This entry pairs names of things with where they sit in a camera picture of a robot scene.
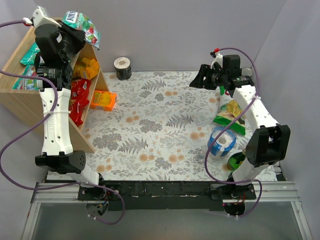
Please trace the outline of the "Fox's mint blossom candy bag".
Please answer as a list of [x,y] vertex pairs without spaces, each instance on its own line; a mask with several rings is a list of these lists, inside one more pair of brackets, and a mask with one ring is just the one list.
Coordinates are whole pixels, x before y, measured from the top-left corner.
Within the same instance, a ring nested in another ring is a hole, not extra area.
[[88,16],[77,11],[67,11],[62,22],[73,29],[83,31],[85,41],[98,50],[100,49],[101,33]]

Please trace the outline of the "orange Lot 100 mango gummy bag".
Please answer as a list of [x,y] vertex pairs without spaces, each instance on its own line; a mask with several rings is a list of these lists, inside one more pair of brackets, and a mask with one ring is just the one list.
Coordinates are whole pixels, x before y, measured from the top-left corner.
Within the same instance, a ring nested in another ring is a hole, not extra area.
[[73,68],[73,79],[91,80],[98,75],[100,66],[95,58],[80,58]]

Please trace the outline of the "teal Fox's bag back side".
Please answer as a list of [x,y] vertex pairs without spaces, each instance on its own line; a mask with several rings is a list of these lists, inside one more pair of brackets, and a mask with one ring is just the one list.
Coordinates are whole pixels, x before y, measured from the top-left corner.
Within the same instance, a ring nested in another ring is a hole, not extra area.
[[25,55],[21,58],[20,63],[24,66],[34,65],[36,55],[40,52],[40,49],[36,42],[34,42]]

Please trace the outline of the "teal fox's bag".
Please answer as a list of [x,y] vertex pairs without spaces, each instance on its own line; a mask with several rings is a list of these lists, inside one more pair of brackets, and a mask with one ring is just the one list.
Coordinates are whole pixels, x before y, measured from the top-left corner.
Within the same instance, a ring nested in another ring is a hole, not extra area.
[[[34,65],[27,65],[24,72],[24,76],[36,76],[36,69]],[[38,80],[31,78],[18,78],[12,86],[14,90],[38,90]]]
[[34,65],[36,55],[40,52],[40,49],[36,42],[34,42],[25,55],[21,58],[20,63],[24,66]]

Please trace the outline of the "red Lot 100 fruit gummy bag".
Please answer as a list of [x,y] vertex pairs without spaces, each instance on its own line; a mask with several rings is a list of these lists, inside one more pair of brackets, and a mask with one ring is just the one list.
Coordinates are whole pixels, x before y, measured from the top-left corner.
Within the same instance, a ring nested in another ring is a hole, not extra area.
[[70,104],[75,102],[81,105],[87,105],[89,103],[88,97],[90,93],[90,86],[92,84],[91,80],[79,78],[71,82],[71,96]]

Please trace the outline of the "small orange candy bag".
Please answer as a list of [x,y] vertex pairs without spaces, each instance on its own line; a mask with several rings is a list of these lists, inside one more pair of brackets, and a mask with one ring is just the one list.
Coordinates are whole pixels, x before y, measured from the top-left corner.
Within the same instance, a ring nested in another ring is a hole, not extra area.
[[107,92],[95,90],[90,102],[90,108],[111,112],[115,106],[117,94],[115,92]]

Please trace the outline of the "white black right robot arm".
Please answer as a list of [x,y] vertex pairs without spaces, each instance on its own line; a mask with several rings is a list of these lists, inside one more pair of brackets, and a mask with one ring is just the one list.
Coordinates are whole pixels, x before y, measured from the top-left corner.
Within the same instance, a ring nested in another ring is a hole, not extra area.
[[285,159],[291,130],[270,115],[252,78],[242,74],[239,55],[222,55],[216,51],[211,56],[212,64],[201,65],[190,87],[207,90],[224,87],[242,109],[252,137],[245,148],[245,160],[225,184],[247,186],[268,166]]

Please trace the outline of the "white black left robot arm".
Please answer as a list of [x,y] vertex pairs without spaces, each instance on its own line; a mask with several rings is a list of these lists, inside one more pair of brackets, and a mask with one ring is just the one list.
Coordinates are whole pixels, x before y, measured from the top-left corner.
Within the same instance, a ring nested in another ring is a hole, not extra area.
[[73,149],[69,131],[71,60],[85,46],[85,33],[64,23],[45,23],[37,26],[34,34],[39,48],[34,60],[36,74],[48,80],[39,87],[46,119],[43,147],[35,164],[78,183],[98,185],[101,176],[87,165],[84,151]]

